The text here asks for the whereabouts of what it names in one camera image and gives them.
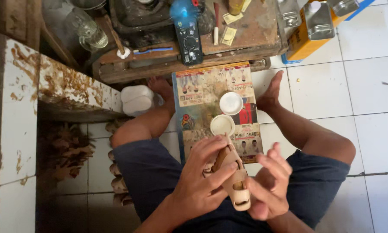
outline white plastic container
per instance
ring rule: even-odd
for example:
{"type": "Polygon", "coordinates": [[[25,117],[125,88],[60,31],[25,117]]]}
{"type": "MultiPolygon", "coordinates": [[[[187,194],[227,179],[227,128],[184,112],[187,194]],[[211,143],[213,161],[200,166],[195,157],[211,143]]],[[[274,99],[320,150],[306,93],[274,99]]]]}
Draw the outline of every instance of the white plastic container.
{"type": "Polygon", "coordinates": [[[210,130],[213,135],[219,135],[227,133],[228,136],[234,133],[234,120],[228,115],[218,115],[211,120],[210,130]]]}
{"type": "Polygon", "coordinates": [[[161,105],[160,96],[145,85],[130,86],[122,89],[122,108],[128,116],[139,116],[149,109],[161,105]]]}
{"type": "Polygon", "coordinates": [[[220,109],[226,115],[233,116],[239,113],[242,108],[243,98],[235,92],[225,93],[220,98],[220,109]]]}

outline white jar lid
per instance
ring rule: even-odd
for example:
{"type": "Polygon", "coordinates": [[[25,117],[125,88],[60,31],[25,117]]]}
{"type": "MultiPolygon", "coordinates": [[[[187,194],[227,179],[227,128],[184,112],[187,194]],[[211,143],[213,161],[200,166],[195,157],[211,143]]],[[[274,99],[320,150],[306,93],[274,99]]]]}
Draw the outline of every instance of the white jar lid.
{"type": "Polygon", "coordinates": [[[220,109],[226,115],[233,116],[242,108],[243,98],[235,92],[225,93],[220,99],[220,109]]]}
{"type": "Polygon", "coordinates": [[[235,130],[234,120],[228,115],[218,115],[211,120],[210,130],[213,135],[227,133],[231,136],[235,130]]]}

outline bare foot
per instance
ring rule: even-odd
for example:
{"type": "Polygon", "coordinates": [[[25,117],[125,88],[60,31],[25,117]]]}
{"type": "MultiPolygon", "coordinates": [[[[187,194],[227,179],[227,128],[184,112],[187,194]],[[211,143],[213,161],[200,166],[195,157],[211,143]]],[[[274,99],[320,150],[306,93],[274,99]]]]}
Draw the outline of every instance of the bare foot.
{"type": "Polygon", "coordinates": [[[257,98],[256,105],[259,110],[267,112],[270,108],[279,105],[280,81],[283,71],[277,72],[270,81],[267,90],[257,98]]]}
{"type": "Polygon", "coordinates": [[[150,77],[148,87],[155,93],[164,98],[166,102],[174,101],[174,91],[169,83],[163,77],[150,77]]]}

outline white plastic lid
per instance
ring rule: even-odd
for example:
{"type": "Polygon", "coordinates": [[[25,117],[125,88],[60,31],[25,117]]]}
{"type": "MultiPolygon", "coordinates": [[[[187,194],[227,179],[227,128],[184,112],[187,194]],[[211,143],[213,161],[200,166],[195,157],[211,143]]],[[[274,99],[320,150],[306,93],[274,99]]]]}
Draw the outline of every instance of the white plastic lid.
{"type": "Polygon", "coordinates": [[[224,114],[235,115],[243,108],[243,98],[235,93],[225,93],[220,99],[220,109],[224,114]]]}
{"type": "Polygon", "coordinates": [[[228,136],[234,133],[234,120],[228,115],[218,115],[211,120],[210,130],[213,135],[227,133],[228,136]]]}
{"type": "Polygon", "coordinates": [[[312,13],[317,12],[321,8],[321,3],[319,1],[313,1],[309,4],[309,11],[312,13]]]}

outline navy shorts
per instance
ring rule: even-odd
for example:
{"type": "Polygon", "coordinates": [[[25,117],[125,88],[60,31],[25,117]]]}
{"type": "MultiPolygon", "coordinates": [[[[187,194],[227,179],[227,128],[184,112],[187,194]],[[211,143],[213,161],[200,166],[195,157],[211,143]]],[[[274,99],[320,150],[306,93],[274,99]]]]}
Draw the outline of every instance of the navy shorts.
{"type": "MultiPolygon", "coordinates": [[[[136,213],[144,221],[173,192],[182,171],[158,139],[139,140],[113,151],[136,213]]],[[[326,213],[350,166],[299,150],[287,158],[293,168],[287,189],[290,211],[311,228],[326,213]]],[[[229,198],[208,214],[189,220],[174,232],[271,232],[266,222],[234,210],[229,198]]]]}

